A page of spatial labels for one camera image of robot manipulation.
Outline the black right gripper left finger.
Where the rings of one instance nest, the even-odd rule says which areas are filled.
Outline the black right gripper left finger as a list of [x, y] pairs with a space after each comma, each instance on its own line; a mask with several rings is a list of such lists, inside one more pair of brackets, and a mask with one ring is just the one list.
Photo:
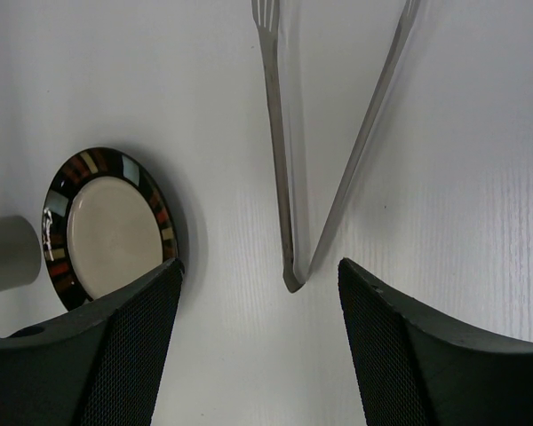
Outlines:
[[0, 337], [0, 425], [148, 425], [184, 266]]

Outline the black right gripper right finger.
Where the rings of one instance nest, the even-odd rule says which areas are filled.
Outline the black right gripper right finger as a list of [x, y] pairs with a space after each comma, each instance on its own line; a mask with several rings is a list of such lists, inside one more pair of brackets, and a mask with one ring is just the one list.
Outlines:
[[533, 425], [533, 343], [450, 317], [354, 261], [338, 292], [369, 425]]

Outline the metal tongs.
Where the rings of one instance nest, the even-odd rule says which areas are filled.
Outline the metal tongs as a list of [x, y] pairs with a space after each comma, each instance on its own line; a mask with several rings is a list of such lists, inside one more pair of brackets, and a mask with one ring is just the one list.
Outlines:
[[251, 13], [259, 36], [266, 86], [266, 105], [269, 116], [271, 144], [274, 160], [274, 179], [277, 197], [278, 217], [282, 246], [283, 282], [290, 293], [304, 287], [314, 266], [322, 260], [323, 246], [330, 242], [332, 228], [337, 226], [346, 206], [346, 197], [354, 180], [354, 174], [361, 162], [362, 154], [370, 140], [379, 115], [386, 108], [386, 98], [394, 87], [394, 77], [401, 67], [401, 57], [418, 18], [421, 3], [407, 1], [400, 14], [394, 36], [380, 72], [370, 103], [363, 117], [354, 146], [347, 160], [338, 189], [326, 218], [322, 234], [310, 261], [308, 270], [300, 272], [296, 266], [296, 229], [298, 197], [295, 173], [291, 163], [290, 133], [284, 130], [282, 89], [279, 69], [279, 35], [281, 3], [279, 1], [252, 1]]

